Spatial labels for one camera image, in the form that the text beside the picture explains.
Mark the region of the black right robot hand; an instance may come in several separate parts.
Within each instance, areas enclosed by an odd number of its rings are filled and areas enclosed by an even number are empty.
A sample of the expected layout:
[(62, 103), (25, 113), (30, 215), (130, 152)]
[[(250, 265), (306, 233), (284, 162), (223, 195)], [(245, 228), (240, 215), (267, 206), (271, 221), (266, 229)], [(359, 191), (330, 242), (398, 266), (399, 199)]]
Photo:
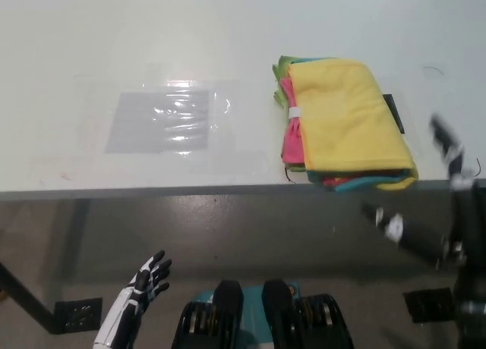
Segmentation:
[(365, 203), (362, 213), (387, 240), (439, 269), (459, 267), (453, 296), (465, 313), (485, 314), (485, 218), (474, 172), (465, 166), (465, 148), (439, 115), (430, 121), (434, 142), (447, 167), (453, 226), (448, 237)]

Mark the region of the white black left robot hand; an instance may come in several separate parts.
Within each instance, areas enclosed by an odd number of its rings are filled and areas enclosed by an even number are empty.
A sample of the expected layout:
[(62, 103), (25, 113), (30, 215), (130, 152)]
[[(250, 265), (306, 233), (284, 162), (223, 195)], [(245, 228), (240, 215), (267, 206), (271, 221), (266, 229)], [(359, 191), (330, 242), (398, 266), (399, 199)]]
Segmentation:
[(118, 308), (119, 316), (129, 308), (135, 316), (143, 315), (156, 297), (169, 288), (172, 261), (165, 258), (166, 252), (159, 251), (150, 257), (136, 272), (128, 285), (121, 290), (113, 306)]

